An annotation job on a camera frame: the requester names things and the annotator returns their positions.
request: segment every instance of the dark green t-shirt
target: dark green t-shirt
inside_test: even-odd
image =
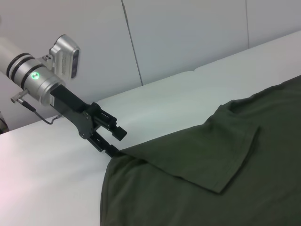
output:
[[[101,224],[300,226],[301,76],[113,157]]]

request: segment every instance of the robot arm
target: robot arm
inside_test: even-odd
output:
[[[79,55],[79,47],[67,35],[61,36],[49,54],[39,59],[24,53],[7,39],[0,38],[0,71],[23,90],[11,100],[33,112],[35,109],[22,99],[27,94],[43,106],[51,105],[77,127],[83,139],[112,157],[118,149],[104,140],[96,132],[97,129],[103,126],[119,141],[127,132],[117,127],[117,119],[103,111],[98,104],[86,104],[70,92],[61,79],[76,77]]]

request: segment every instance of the t-shirt sleeve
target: t-shirt sleeve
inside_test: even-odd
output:
[[[122,150],[165,173],[220,193],[252,152],[259,126],[221,106],[203,125]]]

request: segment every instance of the fabric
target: fabric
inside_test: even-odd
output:
[[[301,76],[114,156],[101,225],[301,225]]]

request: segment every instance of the white tabletop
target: white tabletop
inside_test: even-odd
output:
[[[128,135],[130,147],[199,125],[217,107],[301,74],[301,32],[99,101]],[[110,158],[66,119],[0,136],[1,226],[96,226]]]

